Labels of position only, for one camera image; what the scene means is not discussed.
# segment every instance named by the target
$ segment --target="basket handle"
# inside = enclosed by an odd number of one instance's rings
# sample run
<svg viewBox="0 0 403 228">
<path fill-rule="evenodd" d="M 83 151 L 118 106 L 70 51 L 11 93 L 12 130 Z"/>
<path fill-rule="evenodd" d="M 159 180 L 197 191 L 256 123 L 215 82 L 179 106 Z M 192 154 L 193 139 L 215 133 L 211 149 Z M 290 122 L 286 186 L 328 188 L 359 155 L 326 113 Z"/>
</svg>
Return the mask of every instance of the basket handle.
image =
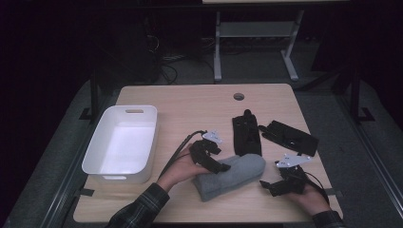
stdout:
<svg viewBox="0 0 403 228">
<path fill-rule="evenodd" d="M 144 110 L 143 109 L 126 109 L 125 113 L 127 113 L 127 114 L 143 114 Z"/>
<path fill-rule="evenodd" d="M 125 176 L 103 176 L 103 178 L 110 181 L 121 181 L 127 179 Z"/>
</svg>

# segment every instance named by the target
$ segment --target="gray sock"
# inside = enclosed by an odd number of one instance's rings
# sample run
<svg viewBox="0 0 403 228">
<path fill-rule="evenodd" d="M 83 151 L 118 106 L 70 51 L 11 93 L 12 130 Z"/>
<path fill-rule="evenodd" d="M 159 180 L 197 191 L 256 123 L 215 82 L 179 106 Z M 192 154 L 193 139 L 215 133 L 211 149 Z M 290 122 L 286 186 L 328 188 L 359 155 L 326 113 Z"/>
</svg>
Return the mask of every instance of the gray sock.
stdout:
<svg viewBox="0 0 403 228">
<path fill-rule="evenodd" d="M 201 201 L 211 200 L 258 180 L 266 165 L 264 158 L 256 154 L 246 154 L 242 157 L 236 155 L 218 162 L 229 164 L 231 168 L 218 174 L 199 174 L 193 179 L 201 195 Z"/>
</svg>

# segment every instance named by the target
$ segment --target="wooden table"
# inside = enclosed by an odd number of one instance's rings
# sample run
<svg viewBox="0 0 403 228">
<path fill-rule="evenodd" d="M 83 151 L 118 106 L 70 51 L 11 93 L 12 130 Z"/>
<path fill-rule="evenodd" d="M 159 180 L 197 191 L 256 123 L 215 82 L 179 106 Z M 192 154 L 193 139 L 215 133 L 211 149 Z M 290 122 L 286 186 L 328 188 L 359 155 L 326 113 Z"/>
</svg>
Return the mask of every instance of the wooden table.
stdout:
<svg viewBox="0 0 403 228">
<path fill-rule="evenodd" d="M 237 101 L 234 94 L 244 100 Z M 132 202 L 151 182 L 156 181 L 163 167 L 187 135 L 197 130 L 217 130 L 223 143 L 216 160 L 234 156 L 232 118 L 250 109 L 258 124 L 273 120 L 309 132 L 289 85 L 155 85 L 128 86 L 122 89 L 117 105 L 154 105 L 158 109 L 159 133 L 152 176 L 144 184 L 100 184 L 88 177 L 85 189 L 95 190 L 92 197 L 81 196 L 74 212 L 79 222 L 103 222 Z M 193 140 L 200 140 L 198 135 Z M 285 153 L 294 153 L 261 137 L 266 168 L 262 180 L 275 182 L 281 177 L 275 161 Z M 328 177 L 317 153 L 303 169 L 330 188 Z M 284 197 L 272 197 L 258 181 L 202 202 L 194 184 L 188 180 L 169 193 L 171 200 L 155 222 L 299 222 L 311 218 Z M 341 215 L 335 196 L 331 206 Z"/>
</svg>

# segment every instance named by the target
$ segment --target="plaid sleeve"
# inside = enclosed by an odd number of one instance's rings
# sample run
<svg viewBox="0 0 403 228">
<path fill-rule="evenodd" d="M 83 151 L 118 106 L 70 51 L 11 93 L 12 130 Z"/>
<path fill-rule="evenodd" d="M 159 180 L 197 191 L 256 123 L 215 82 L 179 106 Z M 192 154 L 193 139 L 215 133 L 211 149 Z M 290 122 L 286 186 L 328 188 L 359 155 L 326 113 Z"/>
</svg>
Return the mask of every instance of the plaid sleeve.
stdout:
<svg viewBox="0 0 403 228">
<path fill-rule="evenodd" d="M 152 183 L 134 202 L 118 211 L 106 227 L 149 227 L 168 200 L 168 194 L 160 185 Z"/>
<path fill-rule="evenodd" d="M 312 217 L 318 228 L 345 228 L 343 220 L 337 211 L 325 211 Z"/>
</svg>

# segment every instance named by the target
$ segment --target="hand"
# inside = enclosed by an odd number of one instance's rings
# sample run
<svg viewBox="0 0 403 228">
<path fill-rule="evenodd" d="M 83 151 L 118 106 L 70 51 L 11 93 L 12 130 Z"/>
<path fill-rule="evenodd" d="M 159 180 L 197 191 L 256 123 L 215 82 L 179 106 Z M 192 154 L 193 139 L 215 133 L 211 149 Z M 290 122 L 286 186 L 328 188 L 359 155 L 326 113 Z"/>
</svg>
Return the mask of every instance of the hand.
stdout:
<svg viewBox="0 0 403 228">
<path fill-rule="evenodd" d="M 325 198 L 308 183 L 305 184 L 302 194 L 288 193 L 284 196 L 302 207 L 310 216 L 332 210 Z"/>
<path fill-rule="evenodd" d="M 171 188 L 182 181 L 186 181 L 202 173 L 209 173 L 206 168 L 193 163 L 190 156 L 189 147 L 192 143 L 178 154 L 177 159 L 166 170 L 166 172 L 157 180 L 157 183 L 163 190 L 169 192 Z"/>
</svg>

